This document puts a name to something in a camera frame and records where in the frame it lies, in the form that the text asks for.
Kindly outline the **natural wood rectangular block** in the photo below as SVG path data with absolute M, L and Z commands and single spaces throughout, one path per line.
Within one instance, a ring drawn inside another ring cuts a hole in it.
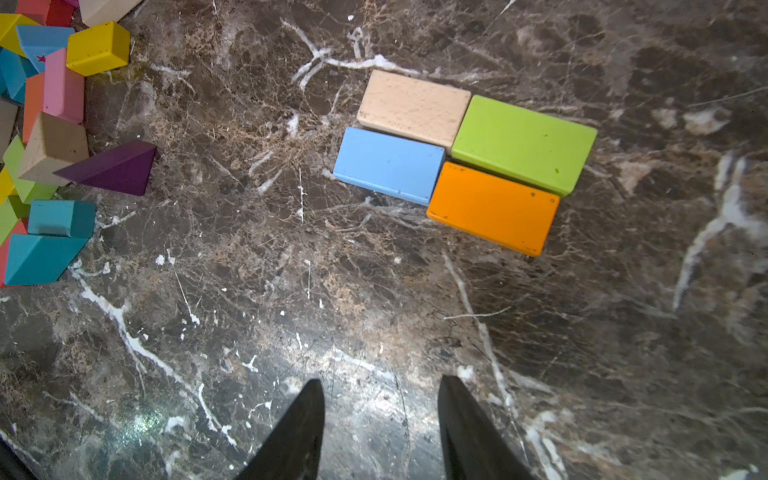
M 471 98 L 463 89 L 375 70 L 357 120 L 370 129 L 450 150 Z

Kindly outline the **green rectangular block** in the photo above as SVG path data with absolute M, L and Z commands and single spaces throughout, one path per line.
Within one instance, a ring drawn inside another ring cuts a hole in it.
M 575 189 L 597 134 L 593 127 L 475 95 L 451 155 L 565 197 Z

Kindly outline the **light blue rectangular block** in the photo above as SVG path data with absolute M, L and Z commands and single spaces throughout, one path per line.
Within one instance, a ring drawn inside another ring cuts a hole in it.
M 348 128 L 333 175 L 348 184 L 429 204 L 445 149 L 379 132 Z

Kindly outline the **orange rectangular block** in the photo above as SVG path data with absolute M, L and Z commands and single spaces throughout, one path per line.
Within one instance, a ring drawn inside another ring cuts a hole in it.
M 427 216 L 463 232 L 537 257 L 560 198 L 467 166 L 443 165 Z

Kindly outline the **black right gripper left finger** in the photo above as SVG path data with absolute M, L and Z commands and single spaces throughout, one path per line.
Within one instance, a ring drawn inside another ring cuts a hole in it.
M 324 426 L 322 383 L 311 379 L 236 479 L 317 479 Z

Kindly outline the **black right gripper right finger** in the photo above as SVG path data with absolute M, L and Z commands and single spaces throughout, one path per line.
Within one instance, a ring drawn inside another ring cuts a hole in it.
M 459 377 L 442 377 L 437 407 L 448 479 L 533 479 Z

